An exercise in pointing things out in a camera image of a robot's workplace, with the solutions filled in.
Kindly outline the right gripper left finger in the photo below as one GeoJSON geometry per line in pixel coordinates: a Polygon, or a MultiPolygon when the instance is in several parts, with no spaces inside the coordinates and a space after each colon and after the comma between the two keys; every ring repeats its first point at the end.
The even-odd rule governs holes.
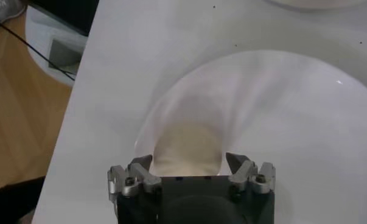
{"type": "Polygon", "coordinates": [[[149,172],[152,155],[132,159],[124,169],[111,166],[107,172],[109,201],[117,201],[119,195],[134,197],[140,189],[148,194],[157,194],[162,189],[162,179],[149,172]]]}

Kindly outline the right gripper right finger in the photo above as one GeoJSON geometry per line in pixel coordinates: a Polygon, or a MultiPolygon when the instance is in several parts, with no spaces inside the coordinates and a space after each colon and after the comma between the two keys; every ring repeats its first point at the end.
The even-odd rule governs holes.
{"type": "Polygon", "coordinates": [[[245,155],[226,152],[226,160],[231,170],[228,181],[239,192],[246,190],[247,184],[257,194],[268,194],[275,190],[276,169],[272,163],[264,162],[258,168],[256,163],[245,155]]]}

